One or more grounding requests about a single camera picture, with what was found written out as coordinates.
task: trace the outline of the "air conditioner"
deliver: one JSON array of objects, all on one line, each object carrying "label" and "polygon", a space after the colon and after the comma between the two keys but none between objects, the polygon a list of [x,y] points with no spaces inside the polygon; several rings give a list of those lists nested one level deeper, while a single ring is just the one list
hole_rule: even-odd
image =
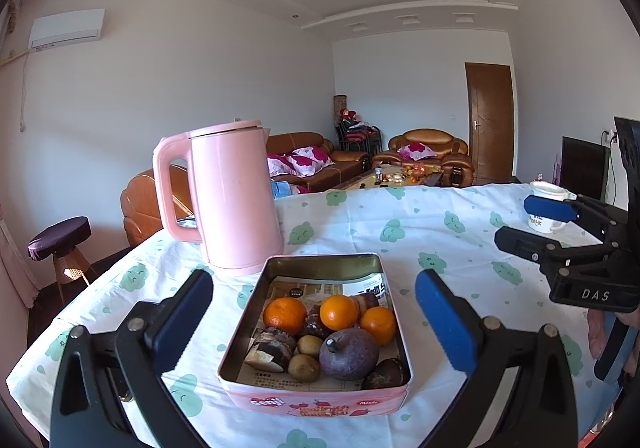
[{"label": "air conditioner", "polygon": [[29,36],[29,52],[95,42],[100,39],[104,9],[54,14],[34,20]]}]

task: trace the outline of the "orange fruit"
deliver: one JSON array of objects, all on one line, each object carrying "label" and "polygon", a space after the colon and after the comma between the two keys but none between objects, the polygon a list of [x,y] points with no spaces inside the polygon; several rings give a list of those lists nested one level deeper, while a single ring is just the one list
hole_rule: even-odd
[{"label": "orange fruit", "polygon": [[372,307],[360,318],[360,328],[371,334],[378,345],[386,345],[396,335],[396,317],[385,307]]},{"label": "orange fruit", "polygon": [[289,296],[271,301],[262,313],[262,321],[267,327],[276,327],[291,336],[297,336],[302,332],[305,318],[304,304]]},{"label": "orange fruit", "polygon": [[330,296],[320,306],[320,321],[332,331],[348,329],[358,321],[358,305],[348,296]]}]

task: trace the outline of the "wooden door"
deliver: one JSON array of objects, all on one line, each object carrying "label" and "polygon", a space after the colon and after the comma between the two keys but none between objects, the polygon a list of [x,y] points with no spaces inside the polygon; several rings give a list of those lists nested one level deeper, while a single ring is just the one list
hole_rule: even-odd
[{"label": "wooden door", "polygon": [[475,183],[507,182],[513,174],[511,69],[489,63],[465,63],[465,69]]}]

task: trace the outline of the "coffee table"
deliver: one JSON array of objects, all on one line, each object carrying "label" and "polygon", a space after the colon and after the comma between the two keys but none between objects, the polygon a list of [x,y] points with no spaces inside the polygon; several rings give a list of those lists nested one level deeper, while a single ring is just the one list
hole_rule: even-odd
[{"label": "coffee table", "polygon": [[[394,166],[394,165],[382,165],[382,172],[385,175],[391,175],[394,173],[402,173],[402,166]],[[349,179],[341,184],[338,184],[334,190],[354,190],[359,189],[362,184],[364,184],[365,188],[379,188],[380,186],[384,186],[387,188],[397,188],[400,186],[432,186],[436,187],[440,185],[440,180],[442,179],[442,172],[432,173],[427,175],[422,182],[417,184],[411,184],[409,179],[404,179],[401,182],[389,181],[386,183],[382,183],[382,185],[375,184],[376,182],[376,170],[371,169],[360,175]]]}]

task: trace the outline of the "red logo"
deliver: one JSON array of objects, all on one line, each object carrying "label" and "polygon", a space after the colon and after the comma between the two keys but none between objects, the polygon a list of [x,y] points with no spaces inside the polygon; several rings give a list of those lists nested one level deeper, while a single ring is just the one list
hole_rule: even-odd
[{"label": "red logo", "polygon": [[284,401],[278,398],[265,398],[265,399],[251,398],[249,402],[251,404],[257,404],[260,406],[281,406],[284,404]]}]

